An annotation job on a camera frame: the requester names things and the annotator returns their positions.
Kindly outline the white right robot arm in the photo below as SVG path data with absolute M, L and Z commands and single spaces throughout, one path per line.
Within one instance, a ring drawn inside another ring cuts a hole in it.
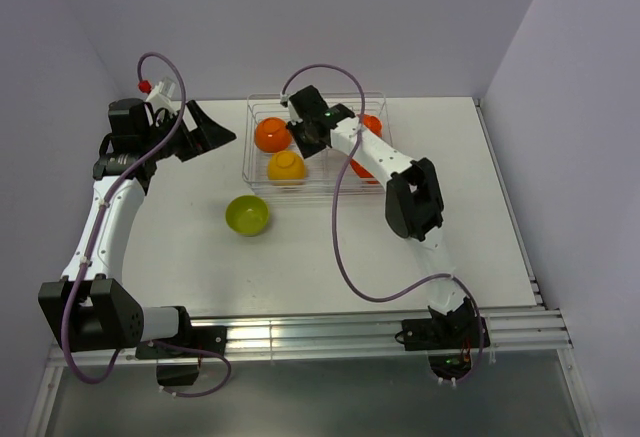
M 371 303 L 398 300 L 423 285 L 433 291 L 428 311 L 435 340 L 452 347 L 468 328 L 481 324 L 477 305 L 463 283 L 454 275 L 443 242 L 444 200 L 434 164 L 427 158 L 406 156 L 390 146 L 364 124 L 364 116 L 343 104 L 329 106 L 314 86 L 292 95 L 282 94 L 280 103 L 289 112 L 287 129 L 303 158 L 331 148 L 355 161 L 384 189 L 384 218 L 398 237 L 424 249 L 433 273 L 407 288 L 386 297 L 374 297 L 359 290 L 348 276 L 339 250 L 338 198 L 349 166 L 341 168 L 334 187 L 331 207 L 331 235 L 339 272 L 349 289 Z

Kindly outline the orange bowl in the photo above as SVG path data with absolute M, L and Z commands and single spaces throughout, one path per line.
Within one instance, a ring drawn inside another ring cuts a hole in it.
M 362 114 L 360 116 L 359 130 L 363 133 L 364 129 L 368 129 L 379 138 L 382 137 L 383 125 L 380 119 L 375 115 Z

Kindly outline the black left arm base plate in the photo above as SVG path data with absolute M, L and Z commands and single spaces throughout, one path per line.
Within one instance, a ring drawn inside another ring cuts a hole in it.
M 170 339 L 170 345 L 184 347 L 216 353 L 224 356 L 227 343 L 227 327 L 226 326 L 205 326 L 194 327 L 188 341 L 178 341 Z M 148 343 L 141 343 L 135 351 L 135 358 L 139 360 L 157 360 L 172 358 L 195 358 L 201 357 L 201 354 L 193 354 L 184 350 L 175 350 L 166 346 L 157 346 Z

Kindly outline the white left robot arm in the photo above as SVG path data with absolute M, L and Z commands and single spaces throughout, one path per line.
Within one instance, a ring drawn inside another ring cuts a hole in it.
M 61 277 L 42 284 L 38 303 L 60 347 L 68 353 L 133 348 L 151 340 L 183 356 L 195 332 L 183 306 L 142 307 L 121 283 L 136 214 L 160 160 L 186 162 L 235 140 L 195 101 L 178 114 L 138 98 L 108 108 L 111 130 L 93 167 L 90 213 L 78 247 Z

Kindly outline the green bowl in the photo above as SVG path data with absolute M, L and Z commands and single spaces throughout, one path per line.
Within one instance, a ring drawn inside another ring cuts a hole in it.
M 266 229 L 270 219 L 267 203 L 256 195 L 233 199 L 225 211 L 227 226 L 242 236 L 256 236 Z

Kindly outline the white bowl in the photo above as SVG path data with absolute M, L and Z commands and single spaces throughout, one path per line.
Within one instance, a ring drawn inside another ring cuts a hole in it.
M 254 142 L 256 147 L 265 153 L 277 153 L 291 145 L 292 137 L 284 120 L 268 117 L 256 126 Z

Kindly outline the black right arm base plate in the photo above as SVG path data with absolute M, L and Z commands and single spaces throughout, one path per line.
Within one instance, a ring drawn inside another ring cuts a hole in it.
M 483 336 L 480 336 L 477 322 L 455 326 L 436 319 L 405 319 L 394 338 L 406 351 L 460 350 L 467 346 L 479 349 L 481 339 L 487 348 L 491 340 L 485 321 L 482 321 L 482 330 Z

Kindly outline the orange bowl carried to rack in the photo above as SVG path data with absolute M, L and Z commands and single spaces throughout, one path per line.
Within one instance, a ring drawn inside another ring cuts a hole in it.
M 351 159 L 349 164 L 353 172 L 362 182 L 373 185 L 378 184 L 378 180 L 356 160 Z

